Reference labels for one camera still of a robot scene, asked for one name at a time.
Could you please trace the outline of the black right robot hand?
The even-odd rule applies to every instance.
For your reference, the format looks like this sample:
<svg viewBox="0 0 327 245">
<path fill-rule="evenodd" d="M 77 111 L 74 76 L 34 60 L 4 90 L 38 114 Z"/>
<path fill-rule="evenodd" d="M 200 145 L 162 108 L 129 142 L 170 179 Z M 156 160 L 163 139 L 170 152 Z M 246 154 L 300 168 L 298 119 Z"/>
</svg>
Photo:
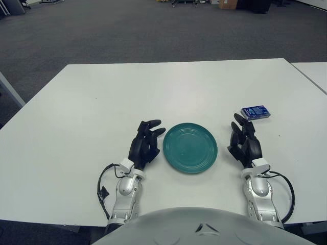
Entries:
<svg viewBox="0 0 327 245">
<path fill-rule="evenodd" d="M 231 122 L 232 134 L 227 149 L 244 168 L 252 168 L 252 161 L 263 156 L 260 142 L 255 136 L 255 128 L 251 121 L 237 113 L 234 118 L 242 129 L 234 121 Z"/>
</svg>

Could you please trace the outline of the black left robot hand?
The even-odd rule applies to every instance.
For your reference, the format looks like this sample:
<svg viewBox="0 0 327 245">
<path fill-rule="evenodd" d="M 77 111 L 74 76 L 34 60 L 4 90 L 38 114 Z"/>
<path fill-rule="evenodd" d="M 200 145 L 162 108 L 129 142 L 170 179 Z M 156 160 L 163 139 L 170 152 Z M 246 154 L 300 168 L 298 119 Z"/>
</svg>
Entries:
<svg viewBox="0 0 327 245">
<path fill-rule="evenodd" d="M 128 159 L 134 163 L 134 168 L 143 171 L 146 164 L 150 163 L 160 152 L 157 144 L 158 136 L 162 135 L 166 129 L 158 128 L 161 120 L 141 121 L 137 135 L 131 143 Z"/>
</svg>

